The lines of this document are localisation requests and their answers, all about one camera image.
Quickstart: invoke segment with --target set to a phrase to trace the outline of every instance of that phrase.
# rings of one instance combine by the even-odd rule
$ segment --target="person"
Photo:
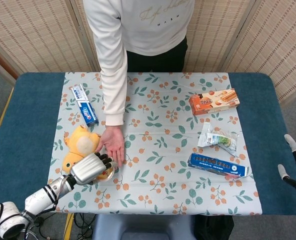
[[[83,0],[101,67],[106,129],[96,152],[125,158],[127,72],[181,72],[195,0]]]

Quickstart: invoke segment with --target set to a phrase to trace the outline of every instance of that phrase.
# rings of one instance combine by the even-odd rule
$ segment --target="sweatshirt sleeve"
[[[127,94],[127,52],[123,46],[121,20],[109,0],[83,0],[93,32],[107,126],[124,124]]]

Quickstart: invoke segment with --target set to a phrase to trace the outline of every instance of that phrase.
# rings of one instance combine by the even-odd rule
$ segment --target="woven screen panel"
[[[296,0],[263,0],[240,39],[227,72],[261,72],[279,102],[296,91]]]
[[[90,43],[90,46],[91,46],[92,54],[93,54],[94,60],[95,60],[95,63],[94,63],[95,68],[96,68],[95,70],[97,72],[100,72],[101,68],[100,68],[97,53],[96,53],[96,48],[95,48],[95,43],[94,43],[94,35],[93,35],[93,31],[89,27],[89,24],[88,24],[88,21],[87,21],[87,18],[86,18],[83,0],[73,0],[73,1],[75,1],[76,5],[77,5],[78,12],[79,12],[79,15],[80,15],[81,20],[82,20],[83,27],[84,27],[85,32],[86,32],[88,42]]]
[[[196,0],[187,30],[186,72],[217,72],[251,0]]]
[[[64,0],[0,0],[0,46],[23,72],[91,70]]]

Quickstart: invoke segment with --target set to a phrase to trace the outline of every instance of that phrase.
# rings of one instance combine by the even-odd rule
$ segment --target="white sweatshirt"
[[[186,36],[195,0],[83,0],[98,61],[107,126],[124,124],[127,53],[155,56]]]

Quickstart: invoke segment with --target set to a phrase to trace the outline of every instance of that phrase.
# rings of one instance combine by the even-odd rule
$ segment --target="floral tablecloth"
[[[151,215],[262,213],[237,110],[193,116],[188,102],[194,93],[229,89],[227,73],[129,73],[127,81],[123,166],[107,182],[77,185],[59,201],[57,211]],[[69,151],[64,136],[78,125],[85,125],[70,91],[77,84],[83,85],[99,118],[99,125],[90,130],[102,134],[105,129],[100,74],[66,73],[48,182],[64,174],[62,162]],[[218,146],[197,147],[204,122],[239,134],[237,157]],[[191,168],[187,166],[191,153],[247,166],[250,176],[232,179]]]

